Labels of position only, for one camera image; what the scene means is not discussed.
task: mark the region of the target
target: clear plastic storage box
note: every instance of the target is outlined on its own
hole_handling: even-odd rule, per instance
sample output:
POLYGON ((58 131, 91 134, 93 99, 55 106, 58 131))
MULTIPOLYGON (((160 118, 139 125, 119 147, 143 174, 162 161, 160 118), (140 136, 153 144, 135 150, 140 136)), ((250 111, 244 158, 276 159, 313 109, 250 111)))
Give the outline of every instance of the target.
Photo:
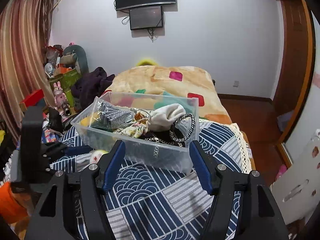
MULTIPOLYGON (((120 139, 125 143, 125 159, 127 160, 183 173, 189 173, 192 169, 192 161, 189 156, 189 144, 191 141, 199 139, 198 98, 107 92, 100 98, 96 98, 95 101, 82 111, 71 123, 76 127, 83 143, 94 149, 110 151, 116 140, 120 139), (132 138, 127 135, 116 134, 89 127, 83 125, 83 123, 81 124, 81 120, 92 116, 98 100, 105 100, 114 106, 126 106, 144 110, 156 110, 162 106, 178 103, 185 108, 187 113, 192 113, 195 116, 195 128, 191 137, 185 142, 185 147, 178 147, 132 138)), ((187 118, 176 127, 185 135, 190 125, 191 119, 187 118)))

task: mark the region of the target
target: purple cloth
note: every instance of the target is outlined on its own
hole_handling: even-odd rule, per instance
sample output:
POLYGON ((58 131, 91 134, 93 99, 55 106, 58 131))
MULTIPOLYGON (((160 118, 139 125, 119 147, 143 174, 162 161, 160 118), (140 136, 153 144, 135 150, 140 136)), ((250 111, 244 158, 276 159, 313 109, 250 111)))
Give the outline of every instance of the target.
POLYGON ((80 100, 84 110, 93 103, 95 97, 100 97, 103 94, 115 77, 114 74, 107 76, 102 67, 97 67, 94 71, 84 74, 82 78, 77 80, 71 87, 72 96, 80 100))

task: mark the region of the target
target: wave pattern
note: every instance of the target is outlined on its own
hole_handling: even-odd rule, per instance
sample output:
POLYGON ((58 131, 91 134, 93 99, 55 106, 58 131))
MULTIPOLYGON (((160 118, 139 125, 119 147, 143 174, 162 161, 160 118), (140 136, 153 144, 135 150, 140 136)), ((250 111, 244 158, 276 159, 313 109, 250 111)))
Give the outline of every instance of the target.
MULTIPOLYGON (((202 123, 200 129, 199 142, 204 151, 218 163, 241 172, 240 148, 234 133, 212 122, 202 123)), ((61 141, 74 147, 82 145, 74 127, 61 141)), ((59 161, 65 169, 68 165, 62 166, 62 162, 77 164, 73 160, 59 161)), ((226 239, 232 238, 236 230, 240 194, 235 192, 226 239)), ((199 239, 214 197, 202 190, 194 171, 187 176, 124 160, 114 187, 102 200, 116 239, 190 240, 199 239)), ((87 239, 80 199, 76 199, 75 209, 79 237, 87 239)))

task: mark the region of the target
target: black chain strap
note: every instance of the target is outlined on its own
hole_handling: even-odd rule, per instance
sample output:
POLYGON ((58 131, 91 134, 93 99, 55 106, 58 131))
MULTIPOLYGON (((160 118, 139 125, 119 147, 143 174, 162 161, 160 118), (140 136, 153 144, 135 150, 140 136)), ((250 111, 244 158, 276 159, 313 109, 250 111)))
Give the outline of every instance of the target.
POLYGON ((174 123, 172 124, 172 126, 170 128, 169 134, 170 134, 171 140, 174 142, 177 142, 177 143, 185 142, 186 140, 188 140, 190 138, 190 136, 195 128, 195 125, 196 125, 196 119, 193 114, 188 113, 188 114, 185 114, 185 115, 179 117, 176 121, 174 121, 174 123), (175 125, 178 124, 179 122, 181 122, 181 120, 186 119, 188 117, 191 117, 190 129, 185 137, 179 139, 174 133, 175 125))

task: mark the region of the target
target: power outlet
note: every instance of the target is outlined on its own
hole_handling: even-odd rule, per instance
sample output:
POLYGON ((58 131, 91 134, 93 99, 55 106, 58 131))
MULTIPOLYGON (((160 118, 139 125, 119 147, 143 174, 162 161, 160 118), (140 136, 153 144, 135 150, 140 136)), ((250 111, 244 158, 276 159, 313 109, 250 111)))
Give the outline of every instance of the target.
POLYGON ((233 87, 237 88, 239 86, 239 81, 235 80, 235 82, 233 83, 233 87))

